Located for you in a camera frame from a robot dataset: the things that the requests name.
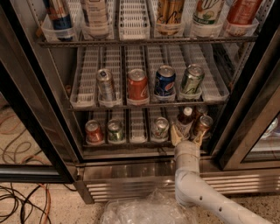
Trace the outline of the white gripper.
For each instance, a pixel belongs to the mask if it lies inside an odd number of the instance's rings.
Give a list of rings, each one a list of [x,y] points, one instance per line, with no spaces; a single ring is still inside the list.
[[[183,136],[177,126],[171,126],[171,143],[175,147],[174,159],[176,170],[185,170],[189,172],[200,172],[200,147],[203,137],[207,130],[197,130],[194,134],[193,142],[182,141]]]

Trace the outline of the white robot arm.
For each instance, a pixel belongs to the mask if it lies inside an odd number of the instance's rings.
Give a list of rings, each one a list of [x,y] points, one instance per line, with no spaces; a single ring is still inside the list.
[[[193,205],[203,207],[225,224],[272,224],[223,196],[200,177],[200,141],[185,140],[177,126],[175,124],[171,126],[171,142],[175,146],[176,201],[185,207]]]

